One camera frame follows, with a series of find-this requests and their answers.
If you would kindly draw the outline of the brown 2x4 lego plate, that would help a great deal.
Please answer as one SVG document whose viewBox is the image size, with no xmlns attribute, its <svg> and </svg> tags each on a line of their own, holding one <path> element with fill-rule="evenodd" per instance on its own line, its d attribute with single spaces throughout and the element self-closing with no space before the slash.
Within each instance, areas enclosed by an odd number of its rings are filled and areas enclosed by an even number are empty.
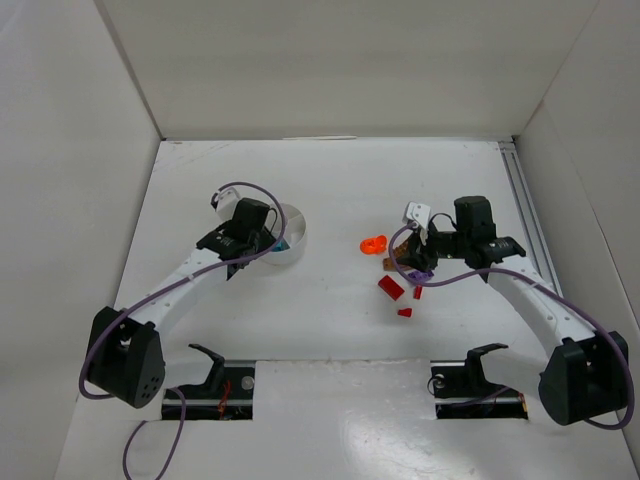
<svg viewBox="0 0 640 480">
<path fill-rule="evenodd" d="M 399 265 L 400 269 L 403 271 L 409 271 L 412 269 L 411 266 L 405 265 L 401 262 L 401 260 L 408 253 L 409 240 L 403 241 L 399 246 L 393 249 L 393 254 L 389 255 L 382 261 L 383 270 L 386 272 L 391 272 L 395 270 L 394 264 L 391 258 L 394 258 L 396 263 Z"/>
</svg>

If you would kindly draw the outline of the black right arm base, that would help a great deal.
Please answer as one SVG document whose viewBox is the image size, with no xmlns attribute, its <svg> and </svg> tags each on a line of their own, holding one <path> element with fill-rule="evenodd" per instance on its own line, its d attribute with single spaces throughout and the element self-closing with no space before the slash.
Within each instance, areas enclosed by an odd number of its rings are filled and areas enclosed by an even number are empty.
<svg viewBox="0 0 640 480">
<path fill-rule="evenodd" d="M 528 419 L 521 393 L 485 378 L 481 357 L 500 349 L 507 346 L 492 343 L 469 350 L 463 360 L 430 362 L 427 390 L 438 420 Z"/>
</svg>

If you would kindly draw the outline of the orange figure-eight lego piece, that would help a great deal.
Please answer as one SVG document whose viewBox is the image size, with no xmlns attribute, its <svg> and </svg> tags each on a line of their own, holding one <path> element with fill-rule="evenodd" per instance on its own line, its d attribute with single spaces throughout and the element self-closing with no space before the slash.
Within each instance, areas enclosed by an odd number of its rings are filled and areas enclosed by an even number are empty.
<svg viewBox="0 0 640 480">
<path fill-rule="evenodd" d="M 366 238 L 361 241 L 359 248 L 365 255 L 379 255 L 384 253 L 388 247 L 388 239 L 385 235 Z"/>
</svg>

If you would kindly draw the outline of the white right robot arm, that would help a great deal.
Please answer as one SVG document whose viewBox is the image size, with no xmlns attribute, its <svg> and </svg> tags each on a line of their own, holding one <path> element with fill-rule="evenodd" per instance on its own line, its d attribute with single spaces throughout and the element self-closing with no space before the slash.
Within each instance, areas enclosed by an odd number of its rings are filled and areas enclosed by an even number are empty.
<svg viewBox="0 0 640 480">
<path fill-rule="evenodd" d="M 626 340 L 607 331 L 578 306 L 556 293 L 537 272 L 525 249 L 497 233 L 489 200 L 455 200 L 452 228 L 439 230 L 429 206 L 410 202 L 403 214 L 408 237 L 401 253 L 391 252 L 393 268 L 435 270 L 442 259 L 461 260 L 468 272 L 500 294 L 526 323 L 544 349 L 542 361 L 502 343 L 468 351 L 463 363 L 435 366 L 432 385 L 438 398 L 470 408 L 507 392 L 538 399 L 562 426 L 585 422 L 615 431 L 626 427 L 635 409 L 635 389 Z"/>
</svg>

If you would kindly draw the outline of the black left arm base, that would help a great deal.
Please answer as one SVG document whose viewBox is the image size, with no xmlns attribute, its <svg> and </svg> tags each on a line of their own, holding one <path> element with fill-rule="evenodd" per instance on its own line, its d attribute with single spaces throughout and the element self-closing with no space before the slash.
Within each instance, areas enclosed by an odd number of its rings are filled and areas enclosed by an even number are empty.
<svg viewBox="0 0 640 480">
<path fill-rule="evenodd" d="M 253 418 L 256 363 L 227 360 L 199 344 L 169 357 L 160 415 L 178 420 L 245 421 Z"/>
</svg>

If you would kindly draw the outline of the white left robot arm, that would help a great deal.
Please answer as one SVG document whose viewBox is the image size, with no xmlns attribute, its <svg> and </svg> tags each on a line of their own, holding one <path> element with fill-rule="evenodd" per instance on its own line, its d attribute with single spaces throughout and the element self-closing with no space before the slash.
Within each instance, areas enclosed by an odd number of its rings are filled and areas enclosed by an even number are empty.
<svg viewBox="0 0 640 480">
<path fill-rule="evenodd" d="M 168 361 L 163 343 L 200 300 L 275 244 L 266 226 L 272 210 L 262 201 L 240 199 L 231 218 L 200 239 L 156 291 L 127 309 L 102 308 L 92 323 L 80 383 L 136 409 L 162 390 L 186 397 L 219 392 L 225 377 L 221 355 L 191 343 L 187 358 Z"/>
</svg>

